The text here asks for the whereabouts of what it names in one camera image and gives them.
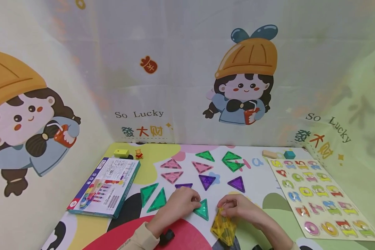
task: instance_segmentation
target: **teal cube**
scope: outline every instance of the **teal cube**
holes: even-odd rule
[[[288,160],[293,160],[296,157],[296,155],[293,153],[293,151],[285,151],[285,153],[283,155]]]

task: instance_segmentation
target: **red cup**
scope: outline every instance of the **red cup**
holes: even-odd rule
[[[249,121],[249,117],[254,114],[254,113],[257,113],[258,111],[260,110],[260,108],[256,108],[256,109],[248,109],[248,110],[245,110],[244,111],[244,121],[246,123],[246,125],[250,125],[250,124],[253,124],[256,120],[254,120],[252,123]]]
[[[76,142],[76,138],[73,138],[73,140],[71,142],[68,142],[65,138],[64,138],[64,132],[65,131],[68,131],[68,125],[67,124],[64,124],[63,126],[61,126],[61,129],[59,129],[56,133],[56,135],[54,136],[54,140],[62,145],[64,145],[65,147],[67,148],[71,148],[75,142]]]

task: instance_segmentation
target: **sleeve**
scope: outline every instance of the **sleeve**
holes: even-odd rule
[[[20,169],[31,164],[30,155],[25,145],[0,150],[0,169]]]
[[[211,100],[219,111],[224,110],[228,102],[228,100],[219,93],[215,94]]]
[[[300,250],[300,248],[296,243],[294,243],[291,250]]]
[[[62,116],[53,117],[53,120],[57,121],[60,125],[68,125],[68,134],[71,137],[77,137],[79,135],[79,124],[73,119],[69,119]]]
[[[257,107],[260,109],[256,115],[254,116],[254,119],[257,121],[259,119],[261,119],[264,114],[265,114],[265,106],[264,106],[264,103],[262,102],[262,100],[257,100]]]
[[[147,223],[143,223],[135,233],[125,241],[117,250],[153,250],[160,242],[146,228]]]

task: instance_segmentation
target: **cartoon backdrop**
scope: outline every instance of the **cartoon backdrop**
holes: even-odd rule
[[[0,69],[6,231],[45,238],[112,141],[306,146],[375,224],[375,0],[0,1]]]

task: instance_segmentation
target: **toy box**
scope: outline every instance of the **toy box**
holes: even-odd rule
[[[103,158],[67,211],[116,219],[139,167],[137,160]]]

